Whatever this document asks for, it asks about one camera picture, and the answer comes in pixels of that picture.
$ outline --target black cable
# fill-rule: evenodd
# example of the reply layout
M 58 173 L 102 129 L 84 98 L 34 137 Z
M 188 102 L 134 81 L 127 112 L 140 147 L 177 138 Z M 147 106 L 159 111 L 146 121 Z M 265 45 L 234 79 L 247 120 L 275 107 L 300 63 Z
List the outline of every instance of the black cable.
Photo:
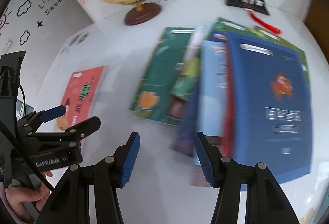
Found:
M 23 88 L 22 88 L 22 85 L 19 85 L 19 88 L 22 92 L 22 95 L 23 95 L 23 102 L 24 102 L 24 116 L 26 116 L 26 103 L 25 103 L 25 94 L 24 94 L 24 91 L 23 91 Z
M 41 172 L 37 169 L 36 165 L 31 161 L 31 159 L 27 156 L 22 146 L 15 139 L 14 135 L 10 132 L 10 130 L 4 125 L 4 123 L 0 120 L 0 132 L 9 140 L 9 142 L 14 146 L 15 150 L 19 153 L 20 156 L 24 159 L 27 165 L 31 168 L 34 174 L 45 184 L 45 186 L 53 191 L 54 187 L 47 181 L 47 179 L 41 174 Z

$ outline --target light blue book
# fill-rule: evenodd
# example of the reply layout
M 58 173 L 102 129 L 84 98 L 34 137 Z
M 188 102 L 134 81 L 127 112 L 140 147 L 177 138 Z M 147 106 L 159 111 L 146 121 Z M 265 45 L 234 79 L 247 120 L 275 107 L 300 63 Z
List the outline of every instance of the light blue book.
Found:
M 200 98 L 198 131 L 205 136 L 222 136 L 226 96 L 226 36 L 218 31 L 201 45 Z M 195 164 L 200 164 L 195 155 Z

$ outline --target silver screw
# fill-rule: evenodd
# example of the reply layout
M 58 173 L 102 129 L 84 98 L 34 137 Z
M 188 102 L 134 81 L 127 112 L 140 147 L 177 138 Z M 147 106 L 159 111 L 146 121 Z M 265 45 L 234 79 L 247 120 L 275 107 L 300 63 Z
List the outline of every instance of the silver screw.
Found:
M 75 141 L 71 141 L 69 144 L 68 144 L 68 146 L 70 147 L 70 148 L 73 148 L 73 147 L 75 147 L 77 145 L 77 143 L 75 142 Z
M 75 171 L 77 169 L 78 169 L 78 165 L 76 165 L 76 164 L 70 166 L 71 171 Z
M 223 156 L 221 158 L 221 160 L 224 162 L 224 163 L 229 163 L 231 161 L 231 158 L 229 158 L 228 156 Z
M 108 156 L 105 158 L 105 162 L 106 163 L 112 163 L 114 161 L 114 157 L 113 156 Z
M 258 163 L 257 166 L 259 169 L 262 169 L 262 170 L 264 170 L 266 168 L 266 165 L 264 163 Z

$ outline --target orange flower illustration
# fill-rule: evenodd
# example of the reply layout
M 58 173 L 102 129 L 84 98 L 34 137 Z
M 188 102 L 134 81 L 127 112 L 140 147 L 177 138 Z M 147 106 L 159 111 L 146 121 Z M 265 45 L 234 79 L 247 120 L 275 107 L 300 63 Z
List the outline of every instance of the orange flower illustration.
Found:
M 159 102 L 160 97 L 154 92 L 142 91 L 138 98 L 138 106 L 142 109 L 153 108 Z

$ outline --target cartoon character illustration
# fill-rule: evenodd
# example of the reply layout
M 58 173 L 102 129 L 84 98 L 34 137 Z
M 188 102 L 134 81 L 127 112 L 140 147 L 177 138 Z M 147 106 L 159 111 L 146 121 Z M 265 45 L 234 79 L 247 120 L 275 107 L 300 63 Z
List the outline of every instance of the cartoon character illustration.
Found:
M 70 110 L 70 99 L 66 100 L 65 103 L 65 108 L 66 108 L 66 113 L 65 115 L 59 117 L 56 119 L 56 126 L 61 130 L 61 131 L 65 131 L 66 129 L 68 129 L 70 127 L 70 124 L 67 120 L 67 114 L 68 111 Z
M 287 79 L 283 73 L 278 73 L 276 76 L 276 82 L 271 82 L 271 87 L 274 92 L 274 96 L 278 101 L 282 101 L 282 95 L 293 96 L 291 81 Z

